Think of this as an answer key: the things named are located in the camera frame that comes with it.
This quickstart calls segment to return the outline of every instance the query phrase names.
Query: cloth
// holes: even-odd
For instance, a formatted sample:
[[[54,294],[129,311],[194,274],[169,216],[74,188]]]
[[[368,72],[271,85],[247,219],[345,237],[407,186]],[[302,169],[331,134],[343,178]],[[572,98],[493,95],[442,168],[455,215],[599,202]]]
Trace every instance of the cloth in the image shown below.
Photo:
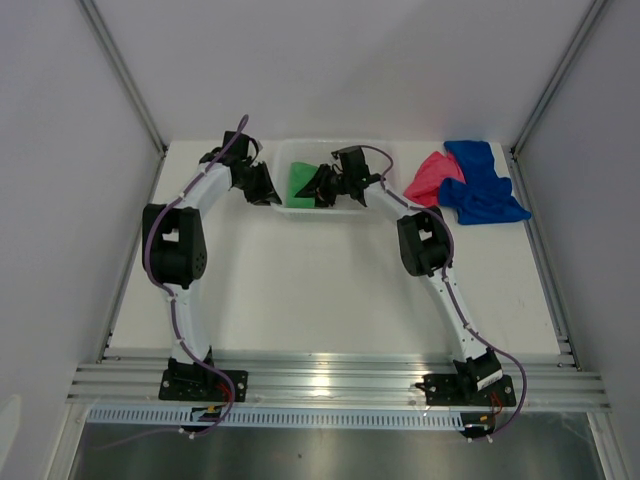
[[[287,188],[287,207],[289,208],[314,208],[315,198],[297,198],[296,194],[311,181],[318,171],[315,165],[303,162],[293,162],[289,169],[289,188]]]
[[[461,225],[508,223],[529,220],[531,213],[511,195],[510,178],[500,178],[494,169],[494,158],[487,142],[470,140],[444,142],[467,183],[445,179],[440,185],[438,201],[458,212]]]
[[[464,175],[453,154],[445,156],[440,152],[433,152],[420,165],[413,182],[404,191],[404,196],[425,207],[433,207],[438,204],[438,189],[445,178],[464,182]]]

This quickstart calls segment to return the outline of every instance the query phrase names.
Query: white wall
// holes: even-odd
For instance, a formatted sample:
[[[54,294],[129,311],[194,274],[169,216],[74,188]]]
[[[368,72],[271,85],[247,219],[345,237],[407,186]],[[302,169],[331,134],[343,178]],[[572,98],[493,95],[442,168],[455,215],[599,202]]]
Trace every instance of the white wall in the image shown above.
[[[98,0],[169,139],[510,143],[589,0]]]
[[[0,65],[0,402],[23,397],[1,476],[30,480],[95,348],[157,163],[73,1],[0,2]]]
[[[523,152],[580,358],[640,472],[640,3],[616,0]]]

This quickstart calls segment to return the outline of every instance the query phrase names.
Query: blue cloth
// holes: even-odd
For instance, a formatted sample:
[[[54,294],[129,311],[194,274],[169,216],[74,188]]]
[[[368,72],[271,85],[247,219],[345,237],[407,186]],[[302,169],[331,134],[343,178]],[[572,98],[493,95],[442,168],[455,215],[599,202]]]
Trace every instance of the blue cloth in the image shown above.
[[[438,202],[458,212],[461,225],[508,223],[529,220],[531,213],[511,195],[510,178],[500,178],[487,142],[470,140],[444,142],[460,165],[466,184],[446,178],[438,192]]]

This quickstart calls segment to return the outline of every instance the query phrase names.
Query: white plastic bin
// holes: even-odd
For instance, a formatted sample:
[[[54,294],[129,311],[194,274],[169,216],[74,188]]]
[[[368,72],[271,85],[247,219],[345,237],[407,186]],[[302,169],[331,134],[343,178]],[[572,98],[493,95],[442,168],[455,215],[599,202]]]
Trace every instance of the white plastic bin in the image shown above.
[[[282,199],[282,205],[271,206],[278,212],[292,220],[347,220],[360,221],[376,218],[371,215],[357,201],[352,200],[348,195],[338,196],[336,203],[330,208],[288,208],[287,207],[287,187],[289,184],[289,172],[293,162],[304,162],[310,165],[321,165],[323,163],[335,163],[331,152],[351,145],[371,145],[378,147],[394,158],[391,145],[381,140],[363,139],[292,139],[284,140],[276,152],[272,179],[273,185]],[[365,159],[371,173],[382,173],[388,166],[389,160],[382,154],[373,150],[364,150]],[[387,180],[393,184],[393,170],[387,174]]]

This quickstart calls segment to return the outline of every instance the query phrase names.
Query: red cloth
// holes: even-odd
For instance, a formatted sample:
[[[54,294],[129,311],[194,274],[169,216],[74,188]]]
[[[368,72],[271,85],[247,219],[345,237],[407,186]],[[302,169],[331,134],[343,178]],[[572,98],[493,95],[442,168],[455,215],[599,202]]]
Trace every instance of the red cloth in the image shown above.
[[[448,153],[445,157],[440,152],[433,152],[420,165],[404,196],[425,207],[433,207],[438,204],[438,189],[445,178],[455,178],[465,183],[462,170],[453,154]]]

